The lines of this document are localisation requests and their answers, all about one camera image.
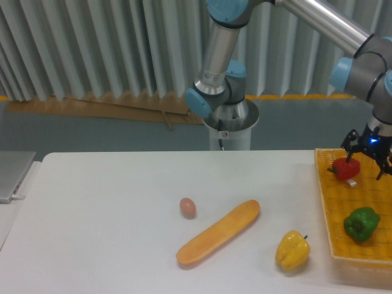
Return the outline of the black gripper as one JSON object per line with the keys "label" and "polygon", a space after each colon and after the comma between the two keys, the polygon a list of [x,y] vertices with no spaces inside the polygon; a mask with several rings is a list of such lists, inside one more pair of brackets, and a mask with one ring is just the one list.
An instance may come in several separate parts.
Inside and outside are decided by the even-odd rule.
{"label": "black gripper", "polygon": [[361,136],[352,129],[345,136],[341,148],[347,153],[346,162],[359,152],[374,159],[380,169],[376,180],[383,175],[391,175],[391,124],[368,122]]}

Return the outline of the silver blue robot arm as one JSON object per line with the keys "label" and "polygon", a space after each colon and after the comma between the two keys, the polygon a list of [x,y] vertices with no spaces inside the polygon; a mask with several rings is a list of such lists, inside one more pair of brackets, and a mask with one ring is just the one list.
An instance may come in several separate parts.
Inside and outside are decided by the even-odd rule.
{"label": "silver blue robot arm", "polygon": [[[245,97],[246,67],[232,59],[240,30],[251,19],[257,1],[208,1],[213,21],[202,67],[184,94],[190,110],[209,130],[213,151],[247,151],[259,112]],[[330,84],[373,106],[362,133],[351,130],[341,146],[351,159],[363,153],[391,173],[391,39],[380,38],[323,1],[274,1],[327,36],[347,56],[331,71]]]}

